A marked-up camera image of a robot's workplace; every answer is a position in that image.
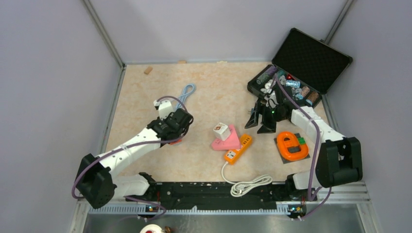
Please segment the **orange power strip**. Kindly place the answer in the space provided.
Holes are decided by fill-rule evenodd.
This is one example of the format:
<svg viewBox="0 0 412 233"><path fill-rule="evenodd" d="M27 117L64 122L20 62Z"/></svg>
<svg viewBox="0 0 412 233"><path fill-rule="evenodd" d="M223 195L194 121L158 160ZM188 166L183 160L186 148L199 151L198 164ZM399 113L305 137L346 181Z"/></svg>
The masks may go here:
<svg viewBox="0 0 412 233"><path fill-rule="evenodd" d="M226 154L223 156L223 158L230 165L233 165L244 154L244 152L252 145L252 143L253 143L252 137L248 134L243 134L240 137L241 147L236 150L228 150Z"/></svg>

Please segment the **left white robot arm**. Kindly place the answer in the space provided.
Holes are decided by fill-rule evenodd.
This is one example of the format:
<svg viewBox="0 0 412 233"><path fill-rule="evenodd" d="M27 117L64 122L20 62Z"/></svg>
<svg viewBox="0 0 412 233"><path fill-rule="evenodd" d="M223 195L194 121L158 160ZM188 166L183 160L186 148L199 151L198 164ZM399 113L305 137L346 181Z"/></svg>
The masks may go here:
<svg viewBox="0 0 412 233"><path fill-rule="evenodd" d="M145 154L180 140L193 123L193 116L179 108L164 118L151 121L142 131L113 150L81 160L72 191L78 190L92 208L99 209L112 199L140 196L154 198L156 188L147 174L119 177L130 164Z"/></svg>

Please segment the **pink triangular power strip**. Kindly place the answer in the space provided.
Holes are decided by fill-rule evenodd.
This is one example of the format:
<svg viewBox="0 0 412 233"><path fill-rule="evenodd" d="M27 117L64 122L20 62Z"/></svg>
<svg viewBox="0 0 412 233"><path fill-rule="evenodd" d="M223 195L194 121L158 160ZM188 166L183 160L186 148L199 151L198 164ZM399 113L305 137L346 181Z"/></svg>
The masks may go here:
<svg viewBox="0 0 412 233"><path fill-rule="evenodd" d="M228 125L228 127L231 133L230 136L224 141L216 138L211 143L211 148L213 150L238 150L241 148L241 142L235 126L233 124L230 124Z"/></svg>

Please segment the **black open case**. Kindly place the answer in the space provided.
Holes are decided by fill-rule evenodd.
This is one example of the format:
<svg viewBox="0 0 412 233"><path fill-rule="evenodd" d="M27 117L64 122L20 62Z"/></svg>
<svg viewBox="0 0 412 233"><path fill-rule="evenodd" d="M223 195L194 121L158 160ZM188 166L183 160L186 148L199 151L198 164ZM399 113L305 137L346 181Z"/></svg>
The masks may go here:
<svg viewBox="0 0 412 233"><path fill-rule="evenodd" d="M351 65L353 58L346 55L297 28L290 29L270 65L267 65L247 84L247 90L258 98L264 98L261 91L265 84L278 73L291 75L308 86L318 96L312 101L315 107L332 84Z"/></svg>

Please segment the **red cube socket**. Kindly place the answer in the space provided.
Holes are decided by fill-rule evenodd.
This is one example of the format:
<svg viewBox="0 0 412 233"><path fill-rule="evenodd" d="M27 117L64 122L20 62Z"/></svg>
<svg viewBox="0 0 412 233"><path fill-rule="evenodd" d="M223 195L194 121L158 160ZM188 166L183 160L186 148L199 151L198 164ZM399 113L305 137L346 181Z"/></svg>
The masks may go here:
<svg viewBox="0 0 412 233"><path fill-rule="evenodd" d="M179 139L179 140L170 142L169 145L175 145L175 144L179 144L179 143L181 143L181 142L182 142L182 139Z"/></svg>

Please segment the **red white emergency button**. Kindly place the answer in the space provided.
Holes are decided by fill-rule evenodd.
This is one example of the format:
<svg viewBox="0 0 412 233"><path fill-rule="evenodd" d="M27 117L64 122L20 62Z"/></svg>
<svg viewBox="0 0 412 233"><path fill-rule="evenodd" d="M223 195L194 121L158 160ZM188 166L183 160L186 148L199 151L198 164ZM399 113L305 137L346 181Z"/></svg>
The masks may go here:
<svg viewBox="0 0 412 233"><path fill-rule="evenodd" d="M140 233L165 233L166 230L156 224L149 224L144 226Z"/></svg>

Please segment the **small wooden block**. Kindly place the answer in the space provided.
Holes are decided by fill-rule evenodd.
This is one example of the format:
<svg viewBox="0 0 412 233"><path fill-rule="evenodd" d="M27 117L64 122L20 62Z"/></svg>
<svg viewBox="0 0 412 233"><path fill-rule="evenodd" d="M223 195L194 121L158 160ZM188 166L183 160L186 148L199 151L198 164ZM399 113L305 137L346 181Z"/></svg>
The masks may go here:
<svg viewBox="0 0 412 233"><path fill-rule="evenodd" d="M148 66L145 70L144 70L144 74L149 75L153 70L152 66Z"/></svg>

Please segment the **white cube socket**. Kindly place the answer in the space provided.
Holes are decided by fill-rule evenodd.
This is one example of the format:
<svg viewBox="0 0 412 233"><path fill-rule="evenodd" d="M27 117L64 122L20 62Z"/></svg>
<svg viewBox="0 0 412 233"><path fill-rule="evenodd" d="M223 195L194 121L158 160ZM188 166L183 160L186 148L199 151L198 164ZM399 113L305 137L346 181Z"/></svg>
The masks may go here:
<svg viewBox="0 0 412 233"><path fill-rule="evenodd" d="M219 122L213 128L213 132L214 132L215 137L221 141L225 141L231 135L229 126L222 122Z"/></svg>

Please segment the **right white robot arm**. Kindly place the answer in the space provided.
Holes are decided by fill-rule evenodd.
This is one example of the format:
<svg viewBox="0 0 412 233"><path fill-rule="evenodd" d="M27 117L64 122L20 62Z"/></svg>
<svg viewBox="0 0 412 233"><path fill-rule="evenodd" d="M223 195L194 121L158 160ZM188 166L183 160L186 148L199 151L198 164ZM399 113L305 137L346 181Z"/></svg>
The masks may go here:
<svg viewBox="0 0 412 233"><path fill-rule="evenodd" d="M314 142L311 168L291 174L285 181L285 194L289 199L298 200L313 188L331 188L363 178L360 141L331 128L308 104L259 98L245 128L257 126L259 119L262 126L258 133L274 133L277 122L288 119Z"/></svg>

